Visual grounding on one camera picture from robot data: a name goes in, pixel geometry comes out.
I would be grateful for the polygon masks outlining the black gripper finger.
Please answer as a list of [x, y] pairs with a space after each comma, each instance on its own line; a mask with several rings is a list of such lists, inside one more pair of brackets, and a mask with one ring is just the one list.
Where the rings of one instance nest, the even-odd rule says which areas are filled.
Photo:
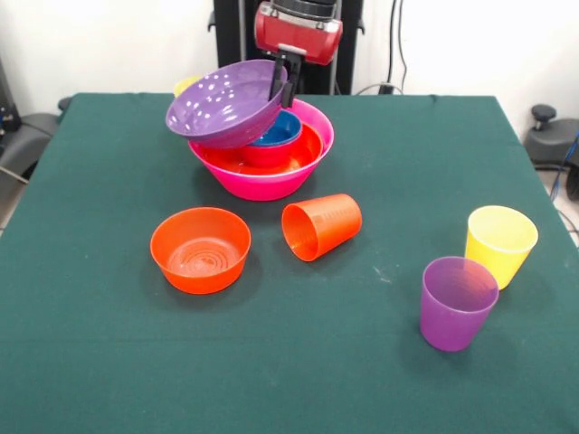
[[292, 107], [296, 90], [299, 85], [302, 56], [296, 53], [284, 53], [282, 59], [289, 65], [289, 75], [284, 85], [281, 98], [281, 106], [284, 109], [287, 109]]
[[273, 75], [271, 79], [271, 88], [269, 100], [273, 100], [275, 95], [279, 90], [283, 88], [283, 82], [281, 79], [282, 71], [284, 70], [284, 62], [286, 55], [283, 52], [279, 52], [275, 55], [275, 63], [273, 69]]

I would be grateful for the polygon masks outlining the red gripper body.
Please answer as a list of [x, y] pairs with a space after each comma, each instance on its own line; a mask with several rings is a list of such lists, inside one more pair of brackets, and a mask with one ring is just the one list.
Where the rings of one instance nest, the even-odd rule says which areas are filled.
[[342, 34], [337, 3], [260, 3], [254, 17], [259, 49], [296, 53], [308, 63], [332, 62]]

